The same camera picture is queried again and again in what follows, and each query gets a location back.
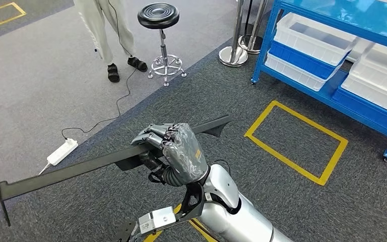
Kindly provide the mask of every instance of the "white power strip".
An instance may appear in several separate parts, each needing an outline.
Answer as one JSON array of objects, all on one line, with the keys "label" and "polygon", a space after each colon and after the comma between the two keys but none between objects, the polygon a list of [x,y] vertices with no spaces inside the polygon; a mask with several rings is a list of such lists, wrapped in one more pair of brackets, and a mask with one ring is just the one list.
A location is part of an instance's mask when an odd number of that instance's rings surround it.
[{"label": "white power strip", "polygon": [[51,165],[57,165],[67,155],[69,155],[78,146],[78,141],[73,139],[67,139],[58,149],[47,157],[48,163]]}]

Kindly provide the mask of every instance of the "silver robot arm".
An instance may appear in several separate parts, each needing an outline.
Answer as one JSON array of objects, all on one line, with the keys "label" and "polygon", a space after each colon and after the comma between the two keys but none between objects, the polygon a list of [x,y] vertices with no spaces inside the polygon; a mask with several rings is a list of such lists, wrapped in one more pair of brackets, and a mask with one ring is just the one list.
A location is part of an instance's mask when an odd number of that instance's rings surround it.
[{"label": "silver robot arm", "polygon": [[[236,183],[222,166],[207,165],[202,148],[188,124],[150,125],[132,141],[133,145],[140,143],[150,143],[159,148],[167,159],[168,167],[154,160],[152,166],[145,163],[152,171],[160,167],[162,172],[153,174],[162,183],[185,185],[188,191],[189,188],[194,189],[199,195],[199,205],[195,207],[199,211],[189,212],[189,219],[198,217],[206,227],[228,242],[292,241],[274,228],[239,192]],[[188,196],[186,193],[182,207],[188,203]],[[187,221],[186,218],[180,219],[179,213],[175,215],[172,207],[155,210],[139,218],[136,223],[139,226],[134,228],[139,227],[140,233],[133,235],[133,231],[130,241],[184,221]]]}]

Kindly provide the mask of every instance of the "black sandal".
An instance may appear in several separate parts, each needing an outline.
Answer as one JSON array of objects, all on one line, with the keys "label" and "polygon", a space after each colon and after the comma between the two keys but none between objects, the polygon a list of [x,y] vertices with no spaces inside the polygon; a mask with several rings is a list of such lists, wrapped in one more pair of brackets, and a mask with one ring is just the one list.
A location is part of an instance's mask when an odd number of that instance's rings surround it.
[{"label": "black sandal", "polygon": [[129,57],[127,61],[128,65],[136,68],[137,70],[141,72],[148,71],[148,65],[144,63],[143,61],[139,60],[137,57]]},{"label": "black sandal", "polygon": [[118,67],[114,63],[107,66],[107,73],[110,82],[119,82]]}]

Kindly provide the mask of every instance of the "blue storage bin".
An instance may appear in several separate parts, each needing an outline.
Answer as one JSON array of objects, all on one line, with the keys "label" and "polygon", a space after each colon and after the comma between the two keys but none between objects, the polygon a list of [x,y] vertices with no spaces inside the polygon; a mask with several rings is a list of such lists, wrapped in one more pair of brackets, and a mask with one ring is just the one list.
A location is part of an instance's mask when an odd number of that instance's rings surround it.
[{"label": "blue storage bin", "polygon": [[332,99],[344,107],[356,112],[364,118],[387,128],[387,110],[349,92],[340,86],[336,89]]},{"label": "blue storage bin", "polygon": [[332,66],[274,40],[269,53],[324,80],[329,78],[349,54],[348,52],[337,66]]}]

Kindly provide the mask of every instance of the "black stool seat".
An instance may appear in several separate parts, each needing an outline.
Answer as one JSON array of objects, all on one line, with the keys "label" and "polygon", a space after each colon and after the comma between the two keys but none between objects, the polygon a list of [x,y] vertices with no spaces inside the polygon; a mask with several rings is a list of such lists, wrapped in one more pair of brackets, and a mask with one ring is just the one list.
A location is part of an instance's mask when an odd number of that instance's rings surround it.
[{"label": "black stool seat", "polygon": [[148,29],[165,29],[179,21],[179,10],[167,3],[149,4],[139,11],[137,19]]}]

